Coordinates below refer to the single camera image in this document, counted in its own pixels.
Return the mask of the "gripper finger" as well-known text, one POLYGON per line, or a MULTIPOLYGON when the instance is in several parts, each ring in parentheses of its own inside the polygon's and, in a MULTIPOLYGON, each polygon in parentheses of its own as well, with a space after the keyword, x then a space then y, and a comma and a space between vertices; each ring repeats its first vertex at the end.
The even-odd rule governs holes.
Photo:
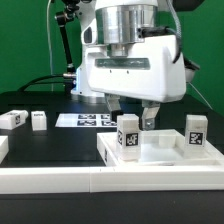
POLYGON ((141 124, 143 130, 153 130, 155 128, 155 118, 160 109, 160 104, 155 101, 142 101, 143 112, 141 124))
POLYGON ((123 111, 121 110, 121 107, 120 107, 119 100, 120 100, 120 97, 118 95, 112 95, 112 94, 105 95, 106 105, 110 112, 111 120, 114 122, 117 121, 117 117, 119 115, 123 114, 123 111))

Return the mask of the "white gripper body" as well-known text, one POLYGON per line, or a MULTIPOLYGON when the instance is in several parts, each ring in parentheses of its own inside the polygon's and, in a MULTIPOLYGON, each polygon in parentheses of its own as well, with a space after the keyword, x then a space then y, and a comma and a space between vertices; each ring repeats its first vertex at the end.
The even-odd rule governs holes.
POLYGON ((183 55, 177 62, 174 35, 148 37, 131 44, 127 58, 111 58, 105 46, 85 53, 92 91, 157 102, 180 100, 186 92, 183 55))

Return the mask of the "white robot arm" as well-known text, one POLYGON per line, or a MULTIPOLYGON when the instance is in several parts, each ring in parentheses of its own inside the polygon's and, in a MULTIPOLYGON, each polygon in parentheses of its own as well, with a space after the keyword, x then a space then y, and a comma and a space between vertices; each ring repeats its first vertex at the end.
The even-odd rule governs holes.
POLYGON ((177 14, 205 0, 81 0, 82 62, 72 94, 104 102, 116 120, 122 97, 142 101, 141 128, 155 127, 160 105, 179 101, 200 66, 182 53, 177 14))

